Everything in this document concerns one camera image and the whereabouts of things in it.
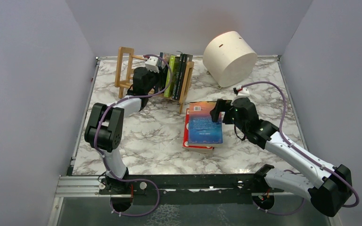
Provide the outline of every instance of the gray floor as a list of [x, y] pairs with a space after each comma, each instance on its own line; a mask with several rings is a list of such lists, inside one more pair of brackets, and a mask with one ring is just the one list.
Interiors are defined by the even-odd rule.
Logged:
[[[292, 211], [301, 198], [294, 195], [276, 196], [272, 211]], [[142, 213], [151, 206], [132, 206], [128, 213]], [[330, 226], [328, 217], [310, 203], [290, 216], [274, 216], [256, 210], [254, 205], [161, 205], [150, 215], [131, 218], [111, 214], [108, 198], [65, 198], [59, 226]]]

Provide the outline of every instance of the floor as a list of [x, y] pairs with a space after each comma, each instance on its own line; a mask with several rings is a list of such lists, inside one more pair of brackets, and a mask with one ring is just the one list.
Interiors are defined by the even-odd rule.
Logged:
[[[192, 101], [233, 99], [232, 87], [218, 88], [218, 84], [207, 74], [202, 57], [194, 57], [192, 86], [184, 109]], [[87, 118], [94, 103], [112, 103], [118, 100], [118, 88], [114, 87], [116, 61], [101, 61], [95, 81]], [[123, 62], [122, 75], [125, 76], [127, 62]], [[143, 66], [142, 61], [134, 61], [133, 68]], [[286, 96], [280, 68], [275, 59], [258, 59], [252, 73], [239, 84], [254, 81], [271, 81], [281, 87]], [[259, 117], [278, 125], [281, 118], [282, 99], [277, 90], [266, 84], [258, 84], [249, 89], [249, 97], [255, 103]], [[139, 113], [124, 119], [123, 138], [120, 153], [130, 174], [221, 174], [251, 173], [265, 163], [280, 170], [292, 167], [276, 155], [249, 143], [241, 142], [234, 134], [232, 125], [223, 124], [221, 147], [212, 154], [200, 154], [182, 148], [185, 114], [178, 114], [176, 102], [153, 97]], [[295, 115], [288, 99], [287, 115], [283, 131], [292, 140], [303, 146]], [[83, 139], [80, 141], [73, 175], [98, 175], [104, 172], [98, 153]]]

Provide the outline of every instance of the red book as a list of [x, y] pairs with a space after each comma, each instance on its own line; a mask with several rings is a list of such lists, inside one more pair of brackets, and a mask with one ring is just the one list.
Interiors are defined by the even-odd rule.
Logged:
[[182, 143], [182, 148], [199, 152], [202, 154], [210, 154], [213, 152], [214, 147], [206, 146], [191, 146], [188, 145], [188, 125], [189, 125], [189, 108], [187, 108], [187, 114], [185, 115], [185, 126], [184, 126], [184, 141]]

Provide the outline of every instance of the green book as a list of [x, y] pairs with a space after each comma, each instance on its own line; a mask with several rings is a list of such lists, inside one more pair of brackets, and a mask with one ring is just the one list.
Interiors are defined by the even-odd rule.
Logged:
[[[174, 84], [175, 84], [175, 81], [177, 80], [176, 75], [177, 75], [177, 69], [178, 69], [179, 64], [180, 64], [180, 57], [176, 56], [176, 55], [171, 55], [170, 61], [169, 61], [169, 66], [171, 68], [171, 71], [173, 72], [173, 79], [171, 80], [169, 88], [166, 89], [166, 91], [164, 93], [164, 97], [171, 97], [173, 94]], [[170, 76], [171, 76], [170, 71], [168, 71], [167, 78], [166, 78], [166, 86], [170, 82]]]

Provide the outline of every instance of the blue book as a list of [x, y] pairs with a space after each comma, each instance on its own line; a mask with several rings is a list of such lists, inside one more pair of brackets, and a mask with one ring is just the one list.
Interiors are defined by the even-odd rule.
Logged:
[[189, 104], [188, 144], [195, 146], [219, 146], [222, 144], [221, 114], [217, 122], [212, 122], [210, 111], [216, 106], [213, 101]]

